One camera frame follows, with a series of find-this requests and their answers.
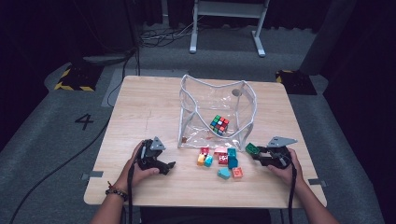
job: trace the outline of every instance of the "beaded bracelet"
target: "beaded bracelet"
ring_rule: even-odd
[[[106,190],[106,195],[109,194],[109,193],[118,194],[118,195],[120,195],[120,196],[123,198],[123,200],[124,200],[125,202],[128,201],[128,194],[127,194],[127,193],[125,193],[124,191],[122,191],[122,190],[120,190],[120,189],[114,188],[114,187],[110,184],[110,182],[107,181],[107,183],[108,183],[108,189]]]

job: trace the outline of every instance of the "person's right hand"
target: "person's right hand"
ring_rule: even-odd
[[[303,179],[303,171],[301,169],[300,162],[297,159],[297,154],[294,151],[294,149],[288,148],[290,155],[291,155],[291,161],[293,162],[296,170],[297,170],[297,179],[296,179],[296,184],[297,183],[302,183],[301,181],[304,182]],[[267,168],[274,173],[275,175],[279,176],[283,182],[285,182],[288,186],[291,186],[291,179],[292,179],[292,167],[291,164],[286,168],[286,169],[279,169],[276,168],[273,165],[268,165]]]

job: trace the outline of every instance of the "clear plastic bag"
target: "clear plastic bag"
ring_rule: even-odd
[[[256,93],[246,81],[214,86],[185,75],[181,79],[178,147],[234,147],[245,150],[253,129]],[[227,119],[226,132],[211,126]]]

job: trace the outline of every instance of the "gray carpet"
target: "gray carpet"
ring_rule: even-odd
[[[261,39],[267,55],[260,58],[251,29],[204,30],[198,36],[196,54],[189,54],[188,36],[166,47],[142,48],[141,75],[181,77],[187,71],[198,78],[274,82],[275,71],[299,67],[315,37],[307,30],[263,30]],[[66,66],[49,74],[44,83],[48,96],[0,153],[0,223],[8,223],[29,189],[87,146],[111,116],[107,99],[111,105],[116,100],[113,90],[122,64],[104,69],[95,92],[55,91]],[[132,58],[126,74],[135,75],[135,66]],[[311,79],[318,95],[290,95],[290,101],[318,177],[328,185],[324,192],[329,210],[341,223],[384,223],[373,186],[322,96],[326,79]],[[83,124],[75,120],[85,114],[92,115],[93,123],[83,131]],[[80,177],[92,170],[102,139],[101,134],[82,154],[42,182],[26,199],[14,223],[89,222],[97,206],[84,203],[86,181]],[[138,209],[134,209],[134,223],[138,223]],[[287,210],[283,213],[287,222]],[[273,223],[281,223],[279,210],[271,210],[271,214]],[[294,223],[307,223],[302,209],[295,209],[293,214]]]

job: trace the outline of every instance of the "hand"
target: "hand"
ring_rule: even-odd
[[[296,185],[299,183],[304,183],[303,179],[303,171],[300,165],[300,162],[297,159],[297,154],[294,151],[294,149],[288,148],[290,155],[291,155],[291,161],[293,162],[296,170],[297,170],[297,179],[296,179]],[[291,186],[291,179],[292,179],[292,172],[291,172],[291,164],[284,170],[276,168],[273,165],[268,165],[267,168],[274,173],[275,175],[279,176],[283,182],[285,182],[288,186]]]
[[[134,148],[134,153],[132,154],[131,159],[129,159],[124,168],[122,169],[122,172],[120,174],[120,177],[117,179],[116,183],[114,184],[114,188],[123,190],[124,192],[128,192],[128,172],[129,169],[131,168],[132,162],[134,160],[134,156],[137,153],[137,150],[142,146],[142,142],[140,142],[135,148]],[[137,184],[140,183],[141,180],[151,176],[151,175],[157,175],[160,172],[158,168],[150,168],[147,170],[142,171],[140,169],[139,165],[137,163],[134,164],[134,177],[132,179],[132,187],[137,186]]]

